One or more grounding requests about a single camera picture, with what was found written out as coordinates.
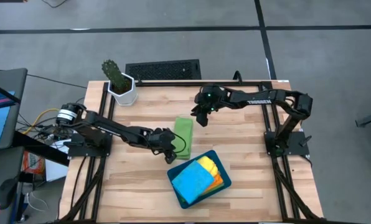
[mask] blue container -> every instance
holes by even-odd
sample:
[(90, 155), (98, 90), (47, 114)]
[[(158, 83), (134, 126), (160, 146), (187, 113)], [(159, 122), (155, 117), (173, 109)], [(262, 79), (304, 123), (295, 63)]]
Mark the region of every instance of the blue container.
[(197, 157), (191, 159), (190, 161), (187, 161), (187, 162), (185, 162), (185, 163), (183, 163), (181, 165), (178, 165), (175, 168), (172, 168), (172, 169), (168, 170), (167, 176), (168, 176), (170, 182), (172, 182), (172, 180), (174, 178), (176, 178), (177, 175), (179, 175), (180, 172), (183, 169), (185, 169), (191, 162), (193, 162), (194, 160), (197, 160), (197, 159), (201, 158), (202, 156), (207, 156), (209, 159), (211, 159), (211, 160), (213, 160), (215, 162), (215, 164), (217, 166), (217, 169), (220, 172), (220, 175), (221, 175), (221, 177), (223, 179), (223, 186), (221, 186), (221, 187), (219, 187), (219, 188), (217, 188), (217, 189), (215, 189), (215, 190), (213, 190), (213, 191), (211, 191), (211, 192), (209, 192), (207, 194), (204, 194), (204, 195), (198, 197), (191, 204), (188, 204), (184, 199), (182, 199), (182, 197), (180, 196), (180, 194), (177, 193), (177, 191), (173, 188), (174, 192), (176, 193), (176, 197), (179, 200), (180, 206), (182, 208), (189, 208), (189, 207), (195, 205), (196, 203), (202, 201), (203, 199), (208, 198), (208, 197), (216, 194), (217, 192), (219, 192), (221, 190), (224, 190), (227, 187), (231, 186), (231, 180), (230, 180), (229, 176), (227, 175), (227, 173), (226, 173), (226, 171), (225, 171), (225, 169), (223, 167), (223, 164), (220, 162), (220, 159), (218, 159), (218, 156), (217, 156), (216, 152), (213, 151), (213, 150), (210, 150), (208, 152), (205, 152), (204, 154), (202, 154), (200, 156), (197, 156)]

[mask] wooden tabletop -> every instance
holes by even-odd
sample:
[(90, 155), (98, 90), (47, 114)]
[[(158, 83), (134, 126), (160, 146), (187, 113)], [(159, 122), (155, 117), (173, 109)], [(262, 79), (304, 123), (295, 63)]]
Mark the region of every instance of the wooden tabletop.
[[(246, 92), (257, 87), (235, 86)], [(273, 81), (273, 88), (290, 90), (289, 82)], [(175, 118), (190, 116), (199, 87), (138, 87), (139, 98), (132, 107), (115, 105), (113, 120), (127, 126), (174, 127)], [(85, 97), (88, 110), (98, 111), (103, 82), (89, 82)], [(105, 116), (108, 114), (108, 95)], [(287, 115), (279, 108), (279, 118)], [(194, 122), (191, 158), (215, 150), (232, 180), (231, 187), (190, 207), (181, 209), (166, 172), (183, 163), (166, 164), (162, 155), (131, 147), (113, 138), (105, 166), (97, 222), (258, 222), (281, 221), (271, 159), (266, 155), (261, 106), (242, 110), (221, 109), (209, 116), (205, 128)], [(321, 206), (309, 163), (289, 156), (294, 188), (307, 206), (320, 217)], [(71, 160), (62, 192), (60, 217), (67, 214), (75, 178), (82, 158)], [(83, 192), (88, 159), (83, 166), (75, 201)], [(292, 217), (289, 195), (284, 190), (288, 216)], [(86, 217), (91, 217), (94, 192)]]

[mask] potted plant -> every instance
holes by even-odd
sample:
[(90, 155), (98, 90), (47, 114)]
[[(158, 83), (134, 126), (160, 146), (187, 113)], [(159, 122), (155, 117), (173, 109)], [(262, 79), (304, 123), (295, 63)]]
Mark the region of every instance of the potted plant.
[(131, 106), (137, 100), (138, 94), (134, 78), (121, 73), (118, 65), (112, 60), (104, 61), (102, 65), (104, 74), (110, 80), (108, 91), (115, 97), (120, 106)]

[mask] white pot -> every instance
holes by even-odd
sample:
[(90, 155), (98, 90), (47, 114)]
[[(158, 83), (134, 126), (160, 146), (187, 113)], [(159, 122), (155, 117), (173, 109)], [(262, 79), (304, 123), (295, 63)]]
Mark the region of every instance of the white pot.
[(124, 75), (125, 77), (127, 77), (131, 80), (131, 89), (129, 91), (127, 91), (126, 93), (123, 93), (123, 94), (120, 94), (120, 95), (116, 94), (111, 89), (112, 85), (111, 85), (111, 81), (110, 81), (109, 84), (108, 84), (108, 92), (110, 92), (111, 95), (113, 95), (113, 97), (115, 97), (116, 102), (118, 102), (118, 104), (120, 106), (131, 106), (137, 100), (137, 97), (138, 97), (138, 94), (137, 94), (137, 91), (136, 91), (136, 84), (134, 82), (134, 78), (132, 78), (131, 76), (129, 76), (125, 73), (122, 73), (122, 75)]

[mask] gray floor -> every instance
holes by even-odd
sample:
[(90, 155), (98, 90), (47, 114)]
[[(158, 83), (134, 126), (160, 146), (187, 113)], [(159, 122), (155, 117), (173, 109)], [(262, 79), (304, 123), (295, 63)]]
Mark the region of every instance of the gray floor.
[[(52, 4), (60, 1), (50, 0)], [(371, 1), (264, 0), (267, 26), (371, 25)], [(0, 29), (62, 29), (154, 26), (256, 26), (252, 0), (69, 0), (51, 9), (41, 1), (0, 4)], [(371, 223), (371, 126), (354, 120), (371, 113), (371, 30), (270, 31), (278, 79), (314, 98), (303, 123), (326, 218)], [(104, 59), (126, 63), (200, 59), (203, 79), (267, 79), (258, 31), (150, 32), (120, 34), (0, 35), (0, 69), (86, 85), (105, 79)], [(21, 114), (33, 121), (43, 110), (84, 96), (85, 90), (29, 77)], [(27, 223), (56, 217), (63, 181), (36, 196), (50, 211), (27, 210)]]

